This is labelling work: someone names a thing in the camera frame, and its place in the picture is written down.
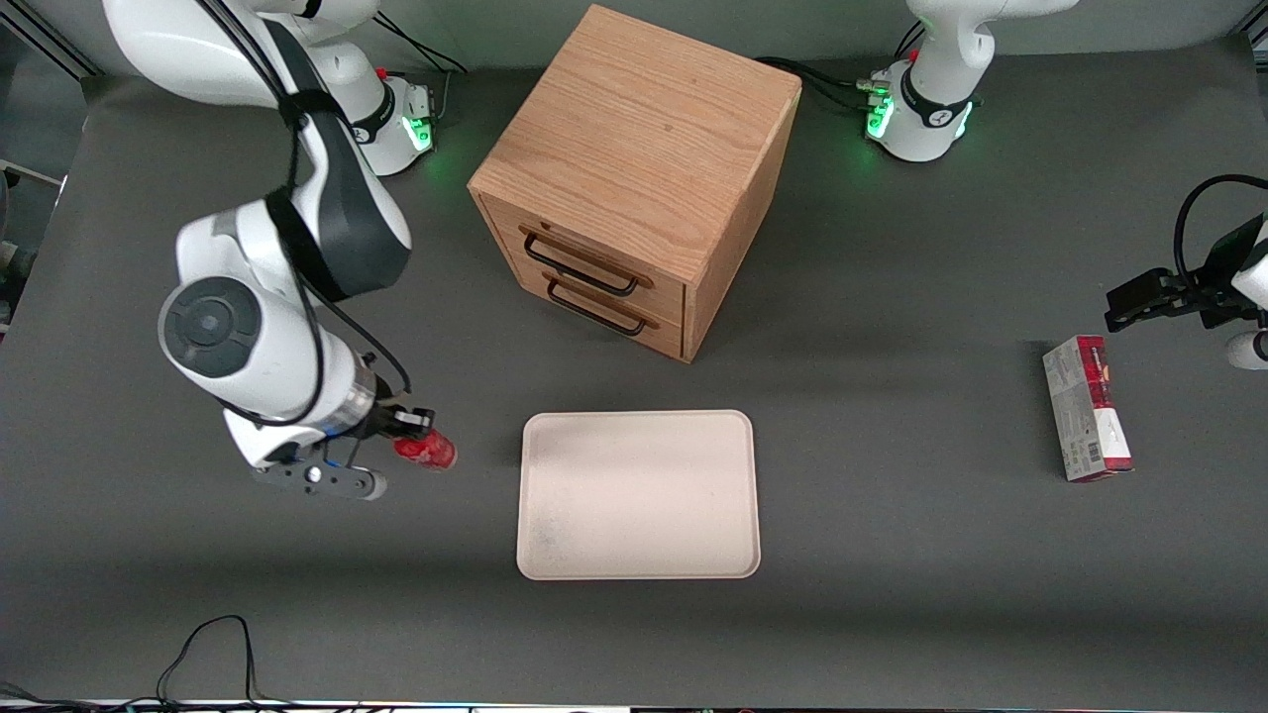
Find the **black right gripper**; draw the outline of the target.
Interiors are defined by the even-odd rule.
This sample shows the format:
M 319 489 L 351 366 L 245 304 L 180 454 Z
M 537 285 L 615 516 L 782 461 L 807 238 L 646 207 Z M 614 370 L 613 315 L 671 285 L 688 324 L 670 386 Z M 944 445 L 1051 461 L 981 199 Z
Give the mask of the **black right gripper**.
M 430 409 L 406 409 L 396 402 L 377 400 L 359 425 L 359 442 L 375 436 L 396 439 L 429 435 L 432 433 L 435 412 Z

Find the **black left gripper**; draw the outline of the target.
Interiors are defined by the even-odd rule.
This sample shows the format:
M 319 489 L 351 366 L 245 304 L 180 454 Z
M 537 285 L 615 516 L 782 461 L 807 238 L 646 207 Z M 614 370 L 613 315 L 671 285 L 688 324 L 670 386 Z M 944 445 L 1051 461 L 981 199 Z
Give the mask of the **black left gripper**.
M 1241 320 L 1262 322 L 1264 310 L 1232 287 L 1232 277 L 1257 256 L 1254 250 L 1264 225 L 1264 219 L 1249 219 L 1210 247 L 1205 265 L 1194 271 L 1200 293 L 1206 299 L 1202 306 L 1188 296 L 1186 280 L 1175 271 L 1154 266 L 1106 294 L 1106 329 L 1117 334 L 1137 322 L 1193 312 L 1200 312 L 1202 326 L 1208 330 Z

